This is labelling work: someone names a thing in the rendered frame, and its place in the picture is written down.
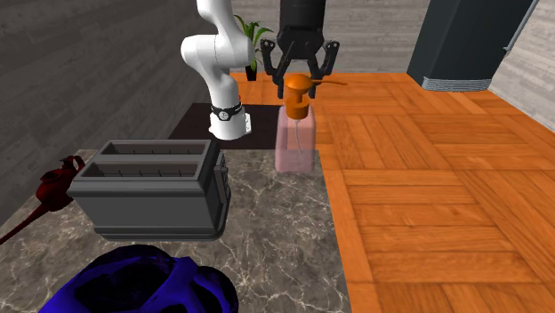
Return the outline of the pink soap dispenser orange pump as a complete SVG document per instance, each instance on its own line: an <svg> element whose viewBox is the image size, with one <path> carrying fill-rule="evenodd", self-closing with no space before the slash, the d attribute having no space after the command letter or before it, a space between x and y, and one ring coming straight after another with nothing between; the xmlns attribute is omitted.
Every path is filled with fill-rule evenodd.
<svg viewBox="0 0 555 313"><path fill-rule="evenodd" d="M285 101L278 111L275 167L279 173L311 173L316 150L316 120L308 93L317 84L345 82L294 74L285 78Z"/></svg>

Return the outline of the green potted plant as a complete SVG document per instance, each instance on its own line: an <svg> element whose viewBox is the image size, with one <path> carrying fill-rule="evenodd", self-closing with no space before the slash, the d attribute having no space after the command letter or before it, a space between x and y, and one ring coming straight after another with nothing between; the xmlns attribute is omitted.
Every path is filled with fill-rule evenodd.
<svg viewBox="0 0 555 313"><path fill-rule="evenodd" d="M246 23L244 19L239 15L235 14L235 17L240 22L245 35L252 41L253 46L255 48L254 54L261 52L261 49L258 47L258 43L261 39L261 35L266 32L272 33L272 30L269 28L262 27L259 21ZM262 64L262 61L259 60L256 56L254 56L251 64L245 67L245 74L248 81L256 80L257 68L259 64Z"/></svg>

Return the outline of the dark robot stand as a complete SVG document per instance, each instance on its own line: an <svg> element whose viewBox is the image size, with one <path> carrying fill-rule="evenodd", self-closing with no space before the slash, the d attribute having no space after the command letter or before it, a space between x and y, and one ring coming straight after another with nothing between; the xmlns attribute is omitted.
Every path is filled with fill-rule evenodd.
<svg viewBox="0 0 555 313"><path fill-rule="evenodd" d="M237 140L220 140L223 149L274 149L277 137L276 105L244 105L251 117L252 132ZM208 131L210 106L193 103L170 134L170 140L215 140Z"/></svg>

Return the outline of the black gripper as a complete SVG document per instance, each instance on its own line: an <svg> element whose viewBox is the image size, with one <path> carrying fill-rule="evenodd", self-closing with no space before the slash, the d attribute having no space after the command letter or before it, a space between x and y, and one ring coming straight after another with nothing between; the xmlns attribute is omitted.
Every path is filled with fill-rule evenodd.
<svg viewBox="0 0 555 313"><path fill-rule="evenodd" d="M264 69L272 76L279 98L284 95L284 75L291 60L307 60L313 80L332 74L340 43L324 43L325 9L326 0L280 0L277 44L284 54L276 68L271 61L276 43L269 39L261 40ZM323 64L319 66L316 53L323 43L326 54Z"/></svg>

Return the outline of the blue crumpled shape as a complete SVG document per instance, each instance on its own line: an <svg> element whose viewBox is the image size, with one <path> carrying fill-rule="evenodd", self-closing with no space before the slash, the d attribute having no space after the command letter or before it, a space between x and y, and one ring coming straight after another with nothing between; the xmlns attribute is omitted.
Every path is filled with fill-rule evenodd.
<svg viewBox="0 0 555 313"><path fill-rule="evenodd" d="M38 313L238 313L235 286L216 268L153 245L118 247L71 278Z"/></svg>

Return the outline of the dark tall fridge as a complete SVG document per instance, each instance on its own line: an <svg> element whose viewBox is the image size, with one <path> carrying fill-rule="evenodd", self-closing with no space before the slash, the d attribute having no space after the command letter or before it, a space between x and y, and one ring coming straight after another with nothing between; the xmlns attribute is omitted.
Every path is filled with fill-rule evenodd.
<svg viewBox="0 0 555 313"><path fill-rule="evenodd" d="M430 0L406 73L426 91L490 86L539 0Z"/></svg>

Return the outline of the grey toaster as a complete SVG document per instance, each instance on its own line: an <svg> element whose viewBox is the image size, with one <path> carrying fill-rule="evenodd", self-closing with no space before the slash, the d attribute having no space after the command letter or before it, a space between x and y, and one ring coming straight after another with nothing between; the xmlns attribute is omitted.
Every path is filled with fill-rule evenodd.
<svg viewBox="0 0 555 313"><path fill-rule="evenodd" d="M214 140L110 140L68 195L107 240L212 241L226 227L228 171Z"/></svg>

